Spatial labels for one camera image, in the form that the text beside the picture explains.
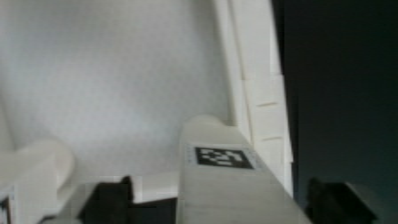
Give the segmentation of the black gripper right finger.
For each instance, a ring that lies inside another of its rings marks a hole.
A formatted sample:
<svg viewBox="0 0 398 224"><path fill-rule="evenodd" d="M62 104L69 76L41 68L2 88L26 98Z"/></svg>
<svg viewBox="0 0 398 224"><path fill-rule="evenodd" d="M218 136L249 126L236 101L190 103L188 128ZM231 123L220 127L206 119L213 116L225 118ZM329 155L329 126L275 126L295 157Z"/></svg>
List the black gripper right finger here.
<svg viewBox="0 0 398 224"><path fill-rule="evenodd" d="M313 224L391 224L391 213L361 185L311 178L305 200Z"/></svg>

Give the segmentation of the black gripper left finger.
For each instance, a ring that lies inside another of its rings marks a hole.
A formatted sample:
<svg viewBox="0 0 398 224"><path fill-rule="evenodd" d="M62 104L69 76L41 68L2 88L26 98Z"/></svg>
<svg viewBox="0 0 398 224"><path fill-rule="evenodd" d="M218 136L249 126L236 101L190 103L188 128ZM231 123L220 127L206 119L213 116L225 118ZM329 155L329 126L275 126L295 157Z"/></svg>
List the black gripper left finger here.
<svg viewBox="0 0 398 224"><path fill-rule="evenodd" d="M176 224L176 199L135 203L133 181L101 182L78 214L66 218L46 216L42 224Z"/></svg>

